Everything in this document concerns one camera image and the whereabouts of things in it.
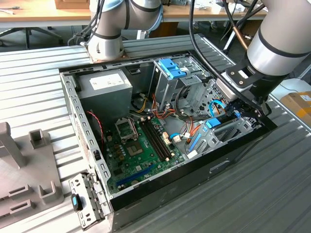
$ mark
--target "aluminum profile table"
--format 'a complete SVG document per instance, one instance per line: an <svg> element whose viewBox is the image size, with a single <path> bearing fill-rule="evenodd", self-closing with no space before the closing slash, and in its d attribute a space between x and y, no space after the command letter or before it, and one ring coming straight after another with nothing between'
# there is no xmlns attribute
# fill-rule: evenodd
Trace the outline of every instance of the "aluminum profile table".
<svg viewBox="0 0 311 233"><path fill-rule="evenodd" d="M196 39L216 68L233 65L209 41ZM126 41L124 46L132 58L193 49L188 36ZM86 171L87 164L68 117L57 69L88 63L85 48L79 46L0 53L0 121L10 123L13 138L38 128L50 133L65 195L62 204L1 232L82 232L68 180ZM270 118L279 128L238 164L119 232L309 232L310 128L272 96L269 104ZM101 222L87 232L102 233L105 228L106 222Z"/></svg>

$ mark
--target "copper pipe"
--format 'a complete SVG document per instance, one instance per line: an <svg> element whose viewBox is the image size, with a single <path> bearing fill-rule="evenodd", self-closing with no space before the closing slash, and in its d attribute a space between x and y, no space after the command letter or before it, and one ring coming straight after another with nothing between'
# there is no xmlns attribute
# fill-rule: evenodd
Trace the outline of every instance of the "copper pipe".
<svg viewBox="0 0 311 233"><path fill-rule="evenodd" d="M235 32L235 35L237 36L237 38L238 38L239 42L241 43L241 45L243 46L243 48L245 50L247 50L247 45L243 39L243 36L241 35L240 30L236 26L234 26L233 31Z"/></svg>

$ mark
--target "white label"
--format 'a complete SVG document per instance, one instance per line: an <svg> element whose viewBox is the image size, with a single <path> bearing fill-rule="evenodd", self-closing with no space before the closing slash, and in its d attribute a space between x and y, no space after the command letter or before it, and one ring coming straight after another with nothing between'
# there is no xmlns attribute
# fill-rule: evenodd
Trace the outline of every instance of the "white label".
<svg viewBox="0 0 311 233"><path fill-rule="evenodd" d="M187 67L182 67L182 68L180 68L180 70L183 72L189 71Z"/></svg>
<svg viewBox="0 0 311 233"><path fill-rule="evenodd" d="M124 84L124 81L119 74L109 74L97 78L91 78L89 81L94 90Z"/></svg>
<svg viewBox="0 0 311 233"><path fill-rule="evenodd" d="M310 96L307 96L307 95L300 95L300 97L303 98L304 101L311 101Z"/></svg>

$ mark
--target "motherboard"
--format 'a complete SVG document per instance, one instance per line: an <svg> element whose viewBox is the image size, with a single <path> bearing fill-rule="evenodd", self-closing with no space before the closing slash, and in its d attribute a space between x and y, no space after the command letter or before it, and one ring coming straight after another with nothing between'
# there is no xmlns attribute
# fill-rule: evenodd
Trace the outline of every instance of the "motherboard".
<svg viewBox="0 0 311 233"><path fill-rule="evenodd" d="M133 132L137 132L138 137L125 141L126 134L135 134ZM105 131L106 161L111 171L107 184L111 194L184 161L181 152L165 135L165 129L156 118L145 122L124 119Z"/></svg>

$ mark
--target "floor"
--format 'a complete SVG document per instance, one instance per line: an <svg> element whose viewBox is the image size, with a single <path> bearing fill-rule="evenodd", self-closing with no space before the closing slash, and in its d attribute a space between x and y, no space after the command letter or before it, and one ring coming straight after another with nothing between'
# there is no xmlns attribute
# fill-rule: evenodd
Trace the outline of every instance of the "floor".
<svg viewBox="0 0 311 233"><path fill-rule="evenodd" d="M210 23L203 22L199 23L195 28L197 29L197 33L202 33L207 37L213 44L218 46L220 49L222 49L225 46L225 43L227 41L226 37L222 41L220 41L220 38L222 37L222 34L225 30L224 23L223 22L217 22L217 29L212 30L210 28ZM71 35L73 35L75 32L78 32L82 29L81 26L66 26L66 27L53 27L52 32L59 34L63 37L65 41L65 45L67 45L67 41L69 38L71 38ZM135 30L126 30L122 32L122 36L126 39L136 39L136 32ZM60 46L58 44L58 40L54 39L48 35L38 33L38 32L32 32L33 34L30 36L30 43L31 43L31 49L42 49L42 48L50 48L50 47L58 47ZM178 25L177 29L177 35L181 34L188 34L188 23L187 22L181 22ZM16 32L7 36L4 36L1 38L1 40L4 43L3 47L0 47L0 52L8 52L8 51L18 51L18 50L25 50L25 32L20 31ZM241 60L244 56L245 52L242 48L242 46L239 44L239 42L236 40L229 52L229 57L235 61L238 62ZM307 57L290 75L289 78L297 78L299 75L311 64L311 56ZM311 83L311 71L305 75L303 78L307 83Z"/></svg>

